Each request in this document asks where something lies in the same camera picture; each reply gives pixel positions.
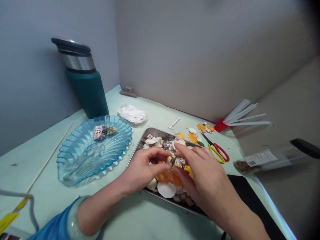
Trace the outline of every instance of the table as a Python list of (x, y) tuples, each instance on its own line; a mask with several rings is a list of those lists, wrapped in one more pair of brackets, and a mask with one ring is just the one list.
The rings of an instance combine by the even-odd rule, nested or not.
[[(110, 115), (117, 115), (116, 110), (120, 106), (131, 104), (146, 111), (149, 120), (142, 125), (131, 124), (132, 140), (118, 162), (77, 187), (65, 187), (58, 181), (56, 163), (58, 148), (30, 192), (35, 197), (35, 215), (40, 228), (63, 211), (79, 195), (92, 195), (118, 177), (126, 168), (146, 128), (154, 127), (171, 134), (182, 132), (187, 136), (187, 128), (197, 129), (197, 124), (203, 123), (203, 120), (198, 117), (148, 99), (120, 95), (119, 91), (121, 91), (120, 85), (106, 93)], [(178, 117), (181, 117), (180, 121), (169, 130), (168, 127)], [(66, 137), (87, 120), (84, 111), (80, 110), (0, 157), (0, 188), (25, 192), (70, 124), (73, 122)], [(232, 162), (241, 159), (244, 154), (232, 131), (229, 129), (223, 133), (214, 132), (207, 136), (229, 154), (230, 162), (222, 165), (226, 173), (240, 175)], [(254, 177), (247, 180), (286, 238), (295, 239), (261, 183)], [(18, 201), (18, 198), (0, 196), (0, 218), (11, 212)], [(33, 233), (28, 204), (20, 213), (12, 227)], [(189, 213), (140, 191), (119, 204), (105, 225), (103, 239), (212, 240), (220, 239), (222, 233), (223, 231), (209, 219)]]

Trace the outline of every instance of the scissors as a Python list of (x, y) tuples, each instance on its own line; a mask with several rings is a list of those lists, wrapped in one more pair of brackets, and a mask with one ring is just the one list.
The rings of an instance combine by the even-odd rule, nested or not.
[(225, 162), (229, 162), (230, 161), (230, 158), (229, 158), (229, 155), (225, 152), (225, 150), (222, 149), (222, 147), (220, 147), (218, 144), (216, 143), (212, 143), (207, 137), (206, 135), (204, 135), (204, 133), (202, 132), (202, 135), (204, 136), (204, 138), (207, 140), (207, 142), (209, 143), (209, 149), (210, 151), (212, 152), (212, 154), (214, 155), (213, 152), (215, 152), (220, 159), (218, 159), (216, 156), (214, 156), (216, 158), (216, 160), (219, 162), (219, 163), (225, 163)]

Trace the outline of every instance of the blue glass bowl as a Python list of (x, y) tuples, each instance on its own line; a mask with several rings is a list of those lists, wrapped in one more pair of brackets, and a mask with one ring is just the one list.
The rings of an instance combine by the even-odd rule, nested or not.
[[(93, 139), (95, 126), (116, 127), (114, 135), (107, 135), (103, 141)], [(58, 179), (67, 186), (73, 186), (84, 179), (110, 167), (129, 145), (132, 128), (118, 116), (100, 116), (77, 127), (59, 149)]]

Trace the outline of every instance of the left hand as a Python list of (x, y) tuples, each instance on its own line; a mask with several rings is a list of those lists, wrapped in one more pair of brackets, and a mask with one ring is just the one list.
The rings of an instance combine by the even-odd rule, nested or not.
[(169, 170), (171, 166), (162, 162), (167, 162), (169, 156), (170, 152), (157, 147), (137, 151), (126, 170), (119, 176), (119, 180), (128, 186), (128, 194), (140, 191), (158, 174)]

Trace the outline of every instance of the metal tray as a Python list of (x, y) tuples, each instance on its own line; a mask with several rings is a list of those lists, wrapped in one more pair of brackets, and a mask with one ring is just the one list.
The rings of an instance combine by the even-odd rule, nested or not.
[[(151, 134), (151, 135), (153, 135), (153, 136), (155, 136), (155, 137), (161, 137), (161, 138), (162, 138), (163, 140), (165, 140), (165, 141), (167, 141), (167, 140), (168, 140), (168, 141), (173, 141), (173, 140), (176, 138), (176, 136), (174, 136), (174, 135), (172, 135), (172, 134), (169, 134), (169, 133), (166, 133), (166, 132), (163, 132), (163, 131), (158, 130), (158, 129), (156, 129), (156, 128), (147, 128), (147, 129), (144, 131), (142, 137), (140, 138), (140, 141), (139, 141), (139, 143), (137, 144), (136, 149), (134, 150), (134, 152), (133, 152), (133, 154), (132, 154), (132, 156), (131, 156), (131, 158), (130, 158), (130, 160), (129, 160), (129, 162), (128, 162), (128, 165), (129, 165), (129, 163), (130, 163), (133, 155), (135, 154), (135, 152), (143, 148), (144, 140), (147, 138), (147, 136), (148, 136), (149, 134)], [(198, 145), (196, 145), (196, 144), (194, 144), (194, 143), (192, 143), (192, 142), (189, 142), (189, 141), (186, 141), (186, 145), (187, 145), (187, 146), (192, 146), (192, 147), (197, 147), (197, 146), (198, 146)], [(195, 205), (193, 205), (192, 207), (189, 207), (186, 203), (176, 202), (176, 201), (173, 200), (172, 198), (164, 198), (164, 197), (162, 197), (159, 193), (153, 192), (152, 190), (149, 190), (149, 189), (146, 188), (146, 187), (143, 189), (143, 191), (145, 191), (145, 192), (147, 192), (147, 193), (150, 193), (151, 195), (153, 195), (153, 196), (155, 196), (155, 197), (157, 197), (157, 198), (160, 198), (160, 199), (162, 199), (162, 200), (164, 200), (164, 201), (167, 201), (167, 202), (169, 202), (169, 203), (172, 203), (172, 204), (174, 204), (174, 205), (176, 205), (176, 206), (178, 206), (178, 207), (180, 207), (180, 208), (183, 208), (183, 209), (185, 209), (185, 210), (187, 210), (187, 211), (189, 211), (189, 212), (195, 213), (195, 214), (200, 215), (200, 216), (208, 217), (208, 216), (201, 210), (201, 208), (196, 207)]]

